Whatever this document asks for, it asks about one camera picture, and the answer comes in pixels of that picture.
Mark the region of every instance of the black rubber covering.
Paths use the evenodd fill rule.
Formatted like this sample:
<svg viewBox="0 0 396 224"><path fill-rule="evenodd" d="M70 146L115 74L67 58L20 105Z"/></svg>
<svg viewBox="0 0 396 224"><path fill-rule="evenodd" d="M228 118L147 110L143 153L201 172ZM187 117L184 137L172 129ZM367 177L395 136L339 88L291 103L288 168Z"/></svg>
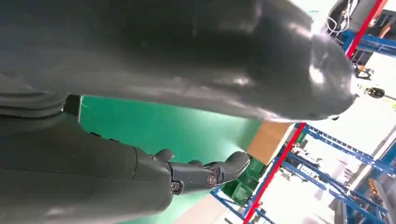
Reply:
<svg viewBox="0 0 396 224"><path fill-rule="evenodd" d="M57 116L0 135L0 223L114 224L168 207L169 166Z"/></svg>

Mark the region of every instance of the metal screw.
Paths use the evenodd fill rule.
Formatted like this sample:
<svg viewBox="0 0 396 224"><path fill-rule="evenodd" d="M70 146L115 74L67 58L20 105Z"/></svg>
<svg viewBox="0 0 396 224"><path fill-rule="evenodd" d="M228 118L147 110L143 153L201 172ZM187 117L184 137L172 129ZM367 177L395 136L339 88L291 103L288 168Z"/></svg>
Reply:
<svg viewBox="0 0 396 224"><path fill-rule="evenodd" d="M172 191L178 191L180 189L180 183L172 182L170 189L172 189Z"/></svg>
<svg viewBox="0 0 396 224"><path fill-rule="evenodd" d="M216 175L212 174L208 177L208 186L214 187L216 185Z"/></svg>

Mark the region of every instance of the machine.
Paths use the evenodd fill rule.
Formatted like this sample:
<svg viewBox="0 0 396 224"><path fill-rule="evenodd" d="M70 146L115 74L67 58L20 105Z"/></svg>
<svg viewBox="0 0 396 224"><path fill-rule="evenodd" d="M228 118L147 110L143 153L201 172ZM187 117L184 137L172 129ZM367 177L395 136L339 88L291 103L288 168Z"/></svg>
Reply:
<svg viewBox="0 0 396 224"><path fill-rule="evenodd" d="M353 75L286 0L3 0L0 223L148 216L248 165L240 152L173 163L168 150L148 155L87 133L61 112L68 94L296 122L344 112Z"/></svg>

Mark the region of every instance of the glossy black surface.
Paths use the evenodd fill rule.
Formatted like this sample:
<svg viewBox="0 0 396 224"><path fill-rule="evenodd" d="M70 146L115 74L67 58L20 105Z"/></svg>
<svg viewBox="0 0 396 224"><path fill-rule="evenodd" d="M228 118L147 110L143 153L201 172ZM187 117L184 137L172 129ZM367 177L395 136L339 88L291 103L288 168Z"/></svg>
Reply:
<svg viewBox="0 0 396 224"><path fill-rule="evenodd" d="M326 119L353 102L350 62L286 0L3 0L0 74L256 119Z"/></svg>

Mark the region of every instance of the blue metal rack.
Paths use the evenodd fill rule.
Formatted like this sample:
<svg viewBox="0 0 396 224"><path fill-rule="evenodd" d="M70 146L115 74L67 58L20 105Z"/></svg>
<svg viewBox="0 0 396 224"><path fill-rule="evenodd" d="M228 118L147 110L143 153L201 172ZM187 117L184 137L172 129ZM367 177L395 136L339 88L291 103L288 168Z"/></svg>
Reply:
<svg viewBox="0 0 396 224"><path fill-rule="evenodd" d="M355 157L356 159L360 160L363 163L366 163L374 168L379 169L381 172L386 173L387 175L395 178L396 177L396 168L393 166L388 165L385 162L382 162L381 160L374 160L374 158L369 155L366 154L338 139L336 139L335 137L332 137L310 125L306 125L304 128L304 132L309 134L310 136L312 136L315 139L318 139L324 143L326 143L327 145L330 145L344 153L346 153L347 155L351 155L353 157Z"/></svg>
<svg viewBox="0 0 396 224"><path fill-rule="evenodd" d="M274 168L274 166L270 165L270 169L269 172L270 173L272 171L272 169ZM258 189L256 192L260 192L260 190L263 188L264 183L267 180L266 176L264 178L264 180L260 183ZM233 208L233 205L238 205L237 203L233 202L230 199L227 198L223 198L221 196L219 196L219 192L220 192L220 187L216 188L215 190L211 191L211 195L213 197L215 197L219 202L221 202L225 207L227 207L232 213L234 213L237 217L239 217L241 220L245 219L245 216L247 215L248 211L250 210L250 208L253 206L253 202L256 200L257 198L257 194L253 195L252 198L247 202L247 204L245 206L243 206L244 211L243 213L239 213L236 209ZM256 214L258 214L259 216L261 216L262 218L265 219L265 224L269 223L269 224L275 224L270 218L268 218L265 214L263 214L261 211L259 211L258 209L255 209Z"/></svg>
<svg viewBox="0 0 396 224"><path fill-rule="evenodd" d="M351 45L356 33L351 30L342 32L341 41L344 43L342 48L346 52ZM378 38L371 35L364 35L359 42L358 50L376 52L390 57L396 57L396 41Z"/></svg>
<svg viewBox="0 0 396 224"><path fill-rule="evenodd" d="M288 158L300 162L302 164L301 167L305 166L309 168L319 176L320 180L322 180L325 183L328 183L331 186L331 188L327 188L322 182L317 181L316 179L307 175L305 172L301 171L300 169L292 166L291 164L285 161L282 163L282 166L284 166L288 170L312 182L320 189L329 192L332 196L342 201L345 206L345 209L350 213L346 220L347 221L346 223L355 223L354 220L355 214L360 213L363 217L363 219L360 220L360 223L385 224L385 221L382 218L383 217L382 214L386 214L388 211L384 209L382 206L367 199L364 195L348 189L344 184L330 177L328 174L321 172L319 169L305 162L300 157L295 156L292 153L289 153ZM361 205L357 202L357 199L364 202L366 206L364 208L361 207Z"/></svg>

